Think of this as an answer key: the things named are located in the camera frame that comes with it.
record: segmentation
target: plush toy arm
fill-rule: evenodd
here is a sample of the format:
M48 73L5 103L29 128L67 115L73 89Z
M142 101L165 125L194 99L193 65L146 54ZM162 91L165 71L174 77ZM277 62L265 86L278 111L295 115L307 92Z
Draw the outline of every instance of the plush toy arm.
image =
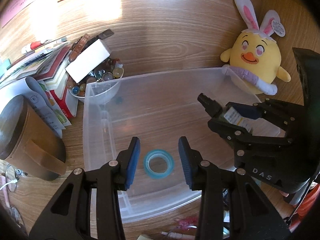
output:
M281 66L278 68L277 77L284 82L289 82L291 80L289 73Z
M230 59L231 49L227 49L224 52L221 53L220 59L223 62L228 62Z

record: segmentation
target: clear plastic bin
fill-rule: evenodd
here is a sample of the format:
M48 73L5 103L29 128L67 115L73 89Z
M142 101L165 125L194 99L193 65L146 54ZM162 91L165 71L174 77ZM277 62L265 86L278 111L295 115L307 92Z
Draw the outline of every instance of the clear plastic bin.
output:
M233 72L221 68L188 69L151 73L87 85L83 148L85 170L100 168L128 148L133 136L141 152L133 184L119 192L123 223L169 212L201 196L187 186L178 153L178 139L186 136L191 148L220 168L234 170L233 150L207 126L210 116L197 101L200 93L217 100L251 105L259 99ZM280 129L258 119L253 134L278 136ZM144 171L143 158L163 149L174 159L172 173L152 179Z

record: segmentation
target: orange beak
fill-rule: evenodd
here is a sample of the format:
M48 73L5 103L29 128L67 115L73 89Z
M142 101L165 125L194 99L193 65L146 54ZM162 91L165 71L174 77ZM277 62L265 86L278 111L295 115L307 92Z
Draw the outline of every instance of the orange beak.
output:
M249 63L249 64L258 64L259 59L256 58L252 52L247 52L246 54L242 53L241 54L241 59L245 62L245 63Z

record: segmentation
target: wood grain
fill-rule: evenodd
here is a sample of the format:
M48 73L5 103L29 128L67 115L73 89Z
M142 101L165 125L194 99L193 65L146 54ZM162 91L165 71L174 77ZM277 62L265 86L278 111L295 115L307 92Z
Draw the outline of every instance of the wood grain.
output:
M269 8L279 12L287 30L287 36L283 41L279 40L282 66L292 75L289 84L279 82L279 95L300 102L301 87L294 73L295 64L289 47L303 44L318 49L318 29L307 11L291 0L251 1L257 15L259 11L264 15ZM112 56L123 61L126 75L136 75L222 65L220 53L233 45L245 24L233 0L63 0L59 3L37 0L0 31L0 55L13 62L29 42L64 35L72 40L84 33L94 35L107 28L115 32L107 39ZM17 191L10 193L11 203L20 210L28 232L70 172L76 167L84 167L82 118L83 104L79 103L77 117L63 132L67 173L53 182L24 177L19 181ZM0 162L1 171L5 166L6 162ZM287 216L292 207L281 201L278 191L267 185L263 190L280 214ZM176 220L194 215L198 210L199 201L195 201L172 213L125 224L126 237L136 239L142 232L151 234L169 230Z

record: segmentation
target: white box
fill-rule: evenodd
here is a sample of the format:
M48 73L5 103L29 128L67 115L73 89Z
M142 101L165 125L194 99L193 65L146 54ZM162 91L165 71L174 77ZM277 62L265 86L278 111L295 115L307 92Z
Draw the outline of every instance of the white box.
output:
M71 62L66 71L76 83L79 83L90 71L110 56L110 49L103 40L97 40L86 48L75 61Z

